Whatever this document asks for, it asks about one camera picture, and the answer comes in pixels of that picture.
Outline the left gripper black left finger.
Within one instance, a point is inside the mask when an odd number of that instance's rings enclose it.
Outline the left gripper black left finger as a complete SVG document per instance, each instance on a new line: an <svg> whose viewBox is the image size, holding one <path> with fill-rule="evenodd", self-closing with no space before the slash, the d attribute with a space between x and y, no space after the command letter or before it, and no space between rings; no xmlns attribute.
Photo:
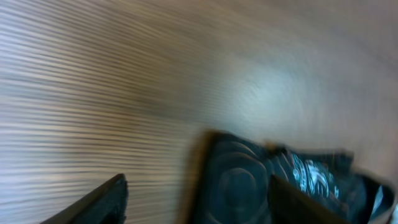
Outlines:
<svg viewBox="0 0 398 224"><path fill-rule="evenodd" d="M42 224L124 224L128 196L126 176L117 174Z"/></svg>

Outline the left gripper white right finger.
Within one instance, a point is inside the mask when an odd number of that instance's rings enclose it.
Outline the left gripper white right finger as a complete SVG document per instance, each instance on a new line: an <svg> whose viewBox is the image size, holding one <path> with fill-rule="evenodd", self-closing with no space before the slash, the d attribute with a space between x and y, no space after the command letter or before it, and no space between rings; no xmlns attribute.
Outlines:
<svg viewBox="0 0 398 224"><path fill-rule="evenodd" d="M268 205L273 224L348 224L276 175L269 182Z"/></svg>

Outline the black orange printed cycling jersey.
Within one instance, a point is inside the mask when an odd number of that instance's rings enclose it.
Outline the black orange printed cycling jersey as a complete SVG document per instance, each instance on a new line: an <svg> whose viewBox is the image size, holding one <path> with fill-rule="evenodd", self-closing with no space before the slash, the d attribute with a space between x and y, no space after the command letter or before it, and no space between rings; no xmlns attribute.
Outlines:
<svg viewBox="0 0 398 224"><path fill-rule="evenodd" d="M350 223L369 223L394 206L392 185L356 171L354 155L344 149L261 145L210 132L201 154L189 223L271 223L267 195L272 176Z"/></svg>

